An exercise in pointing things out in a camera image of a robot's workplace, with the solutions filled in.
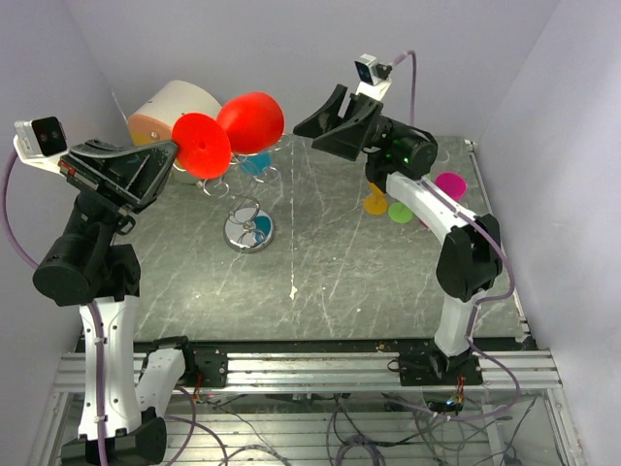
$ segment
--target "cable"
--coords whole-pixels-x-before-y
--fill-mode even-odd
[[[341,408],[342,406],[339,404],[332,412],[332,416],[328,420],[328,428],[326,429],[326,452],[328,453],[328,461],[330,461],[330,466],[341,466],[347,452],[355,447],[364,448],[369,453],[374,466],[385,466],[386,463],[381,451],[379,451],[377,446],[370,442],[363,434],[357,434],[345,441],[342,441],[342,444],[339,446],[339,450],[337,451],[335,463],[332,459],[332,453],[330,452],[330,425],[334,422],[334,419]]]
[[[185,440],[181,444],[181,447],[179,448],[177,453],[175,453],[175,456],[173,456],[173,458],[168,463],[166,463],[166,466],[171,466],[175,461],[177,461],[179,459],[179,457],[181,456],[181,454],[183,453],[183,451],[185,450],[187,445],[190,443],[190,439],[192,438],[192,434],[194,433],[194,427],[196,426],[196,403],[194,403],[194,397],[192,395],[190,395],[190,393],[185,388],[183,388],[182,386],[178,386],[178,389],[190,401],[190,408],[192,410],[192,419],[190,420],[190,424],[191,424],[190,425],[190,430],[187,433],[187,436],[185,437]],[[176,416],[166,416],[166,418],[170,419],[170,420],[176,420],[176,421],[179,421],[179,422],[185,422],[187,420],[187,419],[183,419],[181,417],[176,417]],[[215,435],[211,431],[210,431],[210,433],[212,434],[212,436],[222,446],[222,443],[219,440],[219,438],[217,437],[217,435]]]
[[[423,429],[420,427],[420,424],[418,423],[418,414],[417,413],[413,413],[413,414],[414,414],[414,423],[416,424],[416,429],[418,430],[418,432],[423,432]],[[431,444],[431,442],[429,442],[427,440],[427,438],[424,435],[422,435],[422,434],[421,434],[420,438],[424,442],[425,447],[427,447],[429,452],[432,454],[433,459],[435,461],[437,461],[438,463],[440,463],[441,460],[438,458],[438,454],[436,453],[436,449]]]
[[[13,172],[13,167],[15,166],[17,161],[17,152],[15,149],[9,155],[9,160],[7,160],[7,165],[4,169],[4,177],[2,181],[2,226],[4,231],[9,239],[9,243],[21,257],[26,264],[28,264],[33,269],[36,269],[39,264],[28,255],[28,253],[21,247],[19,241],[16,238],[16,235],[13,232],[13,228],[11,228],[11,224],[9,223],[9,213],[7,210],[7,193],[9,191],[9,179],[11,178],[11,173]],[[96,374],[95,374],[95,409],[97,412],[97,450],[99,452],[99,463],[101,466],[108,466],[108,456],[106,453],[106,413],[105,413],[105,404],[106,398],[104,395],[104,387],[105,387],[105,377],[104,377],[104,327],[102,324],[101,314],[99,313],[99,309],[97,305],[92,302],[86,305],[88,310],[90,311],[90,316],[93,319],[93,325],[95,326],[95,359],[97,364]]]
[[[239,400],[240,398],[244,398],[245,396],[247,396],[247,395],[238,395],[238,396],[236,396],[235,398],[232,398],[232,399],[230,399],[230,400],[228,400],[228,401],[225,401],[225,402],[224,402],[224,403],[222,403],[222,404],[219,404],[219,403],[218,403],[218,402],[216,402],[216,401],[208,401],[207,403],[208,403],[209,405],[217,405],[217,407],[221,409],[223,406],[230,405],[231,403],[233,403],[233,402],[235,402],[235,401]]]
[[[461,422],[457,422],[457,427],[459,428],[459,432],[462,434],[462,445],[466,444],[466,433],[464,432],[464,427]],[[459,455],[462,451],[460,449],[457,450],[457,466],[459,466]]]
[[[498,453],[490,454],[486,458],[481,459],[480,461],[478,461],[475,464],[473,464],[473,466],[477,466],[478,464],[484,463],[488,459],[491,459],[494,456],[498,456],[499,454],[501,454],[503,456],[503,459],[501,460],[501,464],[503,464],[505,462],[505,454],[513,446],[513,442],[515,441],[515,437],[517,436],[517,432],[520,430],[520,427],[522,426],[522,422],[524,422],[524,419],[526,419],[526,416],[533,409],[533,407],[535,406],[536,402],[537,402],[537,398],[534,398],[533,401],[531,401],[531,404],[528,405],[528,408],[526,408],[526,411],[524,412],[524,415],[522,416],[522,418],[517,422],[517,425],[515,426],[515,429],[513,430],[513,435],[511,435],[511,439],[508,441],[508,446],[503,451],[499,451]]]
[[[86,305],[90,311],[95,327],[95,411],[97,412],[97,450],[99,452],[99,464],[108,466],[108,455],[106,453],[106,397],[104,390],[106,386],[106,376],[104,371],[104,324],[97,304],[93,301]]]
[[[179,449],[177,454],[175,454],[175,456],[173,456],[173,459],[171,459],[168,463],[166,463],[166,466],[170,466],[175,461],[177,461],[177,458],[179,458],[181,452],[187,446],[187,442],[189,441],[189,439],[192,438],[191,432],[194,430],[194,427],[198,427],[199,429],[204,430],[205,432],[207,432],[208,434],[210,434],[212,437],[215,438],[217,443],[220,445],[220,449],[222,450],[222,455],[224,457],[224,459],[222,460],[222,462],[220,464],[224,464],[225,466],[228,466],[228,464],[229,464],[229,457],[230,456],[228,456],[227,453],[226,453],[226,447],[224,446],[224,443],[218,437],[218,435],[215,432],[213,432],[208,426],[203,425],[200,422],[197,422],[195,419],[186,419],[184,417],[177,417],[177,416],[166,416],[166,418],[170,419],[170,420],[174,420],[176,422],[183,422],[183,423],[186,423],[186,424],[190,424],[190,432],[188,433],[188,435],[186,437],[186,442],[183,442],[183,445],[181,446],[181,448]]]
[[[284,464],[284,466],[291,466],[291,463],[289,462],[289,460],[287,458],[285,458],[284,456],[279,455],[273,449],[268,449],[267,447],[263,447],[262,445],[246,445],[245,447],[241,447],[240,449],[236,449],[235,451],[233,451],[226,458],[226,461],[227,461],[226,464],[228,464],[228,460],[231,459],[233,456],[238,455],[242,451],[248,451],[248,450],[251,450],[251,449],[258,449],[259,451],[263,451],[264,453],[268,453],[269,455],[273,456],[275,459],[280,461],[282,464]],[[225,462],[224,461],[221,462],[220,464],[218,464],[218,466],[222,466],[222,464],[225,464]]]
[[[274,447],[272,447],[267,440],[265,440],[263,437],[261,437],[259,435],[259,433],[256,431],[256,429],[254,428],[254,426],[252,425],[252,423],[248,420],[245,420],[243,417],[241,417],[240,415],[236,414],[236,413],[231,413],[230,411],[225,410],[224,408],[222,408],[222,406],[228,404],[228,403],[224,403],[222,406],[218,406],[216,403],[210,403],[208,401],[208,404],[213,406],[214,408],[218,408],[219,410],[221,410],[223,413],[226,413],[227,415],[231,415],[231,416],[235,416],[237,419],[239,419],[241,422],[245,423],[246,425],[248,425],[250,427],[250,429],[252,429],[252,432],[254,432],[254,435],[257,436],[257,438],[263,442],[265,444],[265,446],[268,449],[272,449],[274,450]]]
[[[354,423],[353,419],[351,419],[351,417],[349,417],[349,414],[345,410],[344,406],[343,405],[339,405],[337,407],[336,414],[332,418],[332,429],[334,430],[334,433],[335,433],[336,437],[339,439],[339,441],[342,444],[345,443],[345,440],[341,437],[341,435],[337,431],[337,416],[338,416],[339,412],[342,412],[345,415],[345,417],[347,417],[347,420],[349,421],[349,423],[351,424],[351,426],[354,428],[354,430],[356,431],[356,433],[358,435],[360,435],[362,437],[365,437],[365,439],[367,439],[367,442],[369,444],[373,444],[376,447],[382,447],[382,448],[390,449],[390,448],[398,447],[398,446],[401,446],[401,445],[416,445],[416,442],[410,442],[410,440],[411,439],[415,439],[416,437],[420,437],[422,435],[420,432],[417,432],[417,433],[409,435],[409,436],[405,437],[404,439],[401,439],[401,440],[399,440],[397,442],[383,442],[383,441],[371,440],[371,439],[369,439],[369,437],[367,437],[364,433],[362,433],[360,431],[358,426]]]
[[[9,191],[9,178],[11,177],[11,172],[13,172],[13,167],[17,161],[17,152],[15,149],[9,155],[9,160],[7,160],[7,164],[4,169],[4,177],[2,180],[2,227],[4,228],[4,232],[7,234],[7,239],[11,246],[23,259],[23,261],[28,264],[33,269],[36,269],[39,264],[35,262],[35,260],[28,255],[28,252],[23,250],[19,242],[17,241],[16,235],[13,233],[13,228],[9,224],[9,214],[7,210],[7,192]]]
[[[395,68],[408,56],[411,56],[411,93],[409,97],[409,125],[414,126],[414,98],[416,96],[416,52],[414,50],[404,51],[394,60],[392,60],[390,66]]]

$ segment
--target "small camera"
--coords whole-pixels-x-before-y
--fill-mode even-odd
[[[15,128],[23,155],[29,158],[50,157],[67,151],[65,133],[55,116],[17,121]]]
[[[377,85],[388,79],[392,71],[390,65],[383,65],[372,55],[364,54],[356,61],[356,70],[360,81],[368,85]]]

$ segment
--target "white wall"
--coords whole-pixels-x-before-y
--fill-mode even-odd
[[[287,127],[337,83],[354,88],[361,53],[419,55],[417,123],[477,138],[558,0],[67,0],[123,111],[171,79],[220,101],[273,94]],[[408,120],[410,63],[394,75],[385,113]]]
[[[621,445],[621,4],[562,0],[479,146],[520,297],[590,464]]]
[[[4,2],[0,16],[0,164],[12,149],[17,119],[56,115],[70,143],[121,141],[124,121],[60,0]],[[41,260],[60,235],[76,191],[60,177],[17,165],[9,218],[24,248]],[[32,270],[0,234],[0,464],[30,454],[63,351],[75,345],[77,309],[58,309],[32,285]]]

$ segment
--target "gray table surface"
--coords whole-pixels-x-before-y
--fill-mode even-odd
[[[462,204],[488,212],[468,148],[441,138],[432,177],[459,173]],[[364,157],[356,162],[313,150],[294,138],[273,154],[278,180],[254,191],[276,224],[274,241],[255,254],[222,237],[230,198],[214,198],[170,180],[156,203],[120,242],[142,264],[136,340],[173,335],[193,340],[428,338],[438,328],[440,244],[416,218],[406,224],[362,207],[370,193]],[[249,183],[239,169],[232,190]],[[504,292],[502,274],[491,292]],[[475,335],[522,333],[513,300],[484,306]]]

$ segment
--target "wire stand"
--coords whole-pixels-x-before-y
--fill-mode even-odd
[[[280,172],[271,164],[270,152],[284,149],[291,143],[291,137],[284,135],[271,148],[257,154],[234,154],[231,165],[239,167],[250,175],[250,184],[246,190],[231,194],[231,185],[226,181],[232,169],[217,180],[203,180],[202,188],[208,196],[223,198],[231,195],[234,204],[224,222],[224,241],[237,252],[259,252],[274,239],[274,221],[261,209],[259,200],[253,195],[259,184],[276,181]]]

